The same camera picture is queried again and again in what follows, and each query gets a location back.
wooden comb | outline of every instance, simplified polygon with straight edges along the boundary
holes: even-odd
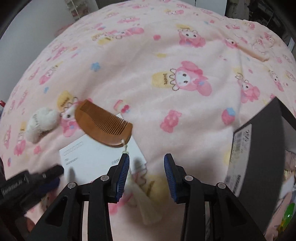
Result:
[[[76,108],[75,119],[86,134],[104,145],[122,147],[131,138],[133,128],[131,123],[111,114],[89,100],[83,101]]]

white tassel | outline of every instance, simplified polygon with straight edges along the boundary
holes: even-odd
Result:
[[[162,216],[155,209],[153,202],[150,200],[149,197],[147,197],[146,193],[133,180],[133,177],[131,175],[131,170],[129,170],[128,172],[125,189],[127,189],[128,192],[133,193],[133,196],[137,202],[137,205],[140,208],[143,223],[145,225],[157,223],[161,220]]]

silver rivet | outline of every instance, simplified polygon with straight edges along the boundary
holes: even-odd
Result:
[[[225,189],[226,185],[224,183],[218,183],[218,188]]]
[[[190,175],[187,175],[184,177],[186,181],[192,181],[193,180],[193,177],[190,176]]]
[[[101,176],[101,180],[104,182],[104,181],[108,181],[109,180],[109,176],[107,175],[104,175],[104,176]]]
[[[68,183],[68,188],[74,188],[76,186],[76,183]]]

bedspread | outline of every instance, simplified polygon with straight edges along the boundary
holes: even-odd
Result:
[[[0,123],[6,177],[60,163],[59,149],[84,134],[74,110],[90,98],[133,124],[147,160],[139,182],[163,215],[145,226],[125,198],[110,206],[113,239],[179,240],[184,207],[169,198],[164,155],[202,182],[224,181],[236,128],[274,96],[296,114],[295,69],[287,46],[259,23],[177,0],[109,5],[53,40],[15,86]],[[61,123],[32,144],[26,123],[41,107],[58,110]],[[28,212],[34,222],[47,199]]]

white fluffy object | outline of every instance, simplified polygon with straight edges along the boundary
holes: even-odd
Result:
[[[56,128],[59,122],[58,111],[42,107],[28,121],[25,137],[29,142],[37,143],[41,136]]]

